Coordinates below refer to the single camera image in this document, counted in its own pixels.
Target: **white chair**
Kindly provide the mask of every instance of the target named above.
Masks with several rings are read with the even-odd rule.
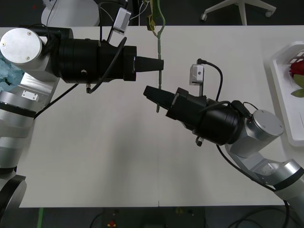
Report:
[[[209,9],[206,9],[205,12],[201,15],[200,19],[203,21],[206,21],[207,19],[207,13],[210,13],[212,11],[218,10],[220,8],[236,4],[238,5],[239,13],[241,14],[241,19],[242,19],[242,24],[247,25],[247,20],[246,20],[246,12],[245,12],[245,3],[257,7],[264,8],[268,10],[265,14],[266,17],[270,17],[273,15],[273,13],[276,10],[276,7],[271,6],[261,0],[225,0],[215,6],[210,7]]]

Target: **white table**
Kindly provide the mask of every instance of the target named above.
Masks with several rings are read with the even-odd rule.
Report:
[[[98,28],[73,28],[75,38],[98,39]],[[129,27],[127,45],[138,55],[157,57],[157,40],[145,27]],[[111,43],[117,45],[121,36]],[[281,118],[274,83],[264,61],[292,41],[304,39],[303,26],[167,26],[161,38],[165,60],[163,89],[193,95],[189,71],[201,57],[224,73],[220,100],[249,101]],[[206,67],[204,94],[215,98],[216,70]],[[143,96],[157,86],[157,73],[139,73],[136,82],[113,81],[95,93],[78,86],[35,123],[18,173],[27,177],[22,207],[134,207],[274,205],[282,201],[238,173],[215,145],[200,148],[179,122],[156,113]],[[71,85],[60,82],[54,97]],[[304,148],[286,135],[263,151],[304,166]]]

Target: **white tray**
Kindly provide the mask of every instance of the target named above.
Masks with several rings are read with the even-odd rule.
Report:
[[[281,106],[290,144],[304,146],[304,98],[291,95],[300,89],[289,70],[293,62],[304,59],[304,41],[293,42],[275,53],[270,59],[272,76]]]

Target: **dark floor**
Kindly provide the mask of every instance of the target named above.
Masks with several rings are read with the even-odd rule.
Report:
[[[231,5],[208,14],[206,22],[200,20],[203,11],[223,0],[161,0],[161,10],[167,25],[241,25],[238,7]],[[277,9],[270,18],[265,17],[265,10],[247,5],[248,25],[304,25],[304,0],[264,0]],[[1,0],[0,27],[16,27],[19,24],[40,23],[44,9],[42,0]],[[104,8],[115,16],[117,7],[105,4]],[[141,15],[141,25],[146,25],[146,16],[150,8]],[[105,25],[111,25],[103,14]]]
[[[164,226],[143,226],[143,224],[166,224],[167,228],[230,228],[230,224],[246,214],[265,209],[257,206],[240,207],[183,207],[183,208],[46,208],[44,209],[42,228],[106,228],[115,220],[117,228],[163,228]],[[279,228],[285,219],[284,207],[276,206],[250,216],[252,221],[244,221],[238,228]],[[92,227],[93,218],[99,216]],[[287,228],[297,226],[298,218],[291,211]],[[38,209],[21,208],[7,228],[37,227]]]

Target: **green leaf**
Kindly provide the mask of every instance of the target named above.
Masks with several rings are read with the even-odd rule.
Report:
[[[147,17],[147,24],[148,24],[147,28],[148,28],[149,31],[154,31],[155,30],[155,22],[152,18],[152,14]]]
[[[159,11],[157,1],[156,0],[150,0],[150,4],[152,6],[152,17],[153,17],[153,20],[156,20],[157,18],[160,18],[161,17],[161,13]]]
[[[294,75],[294,81],[301,87],[304,88],[304,76]]]
[[[292,96],[304,97],[304,89],[299,89],[291,93]]]

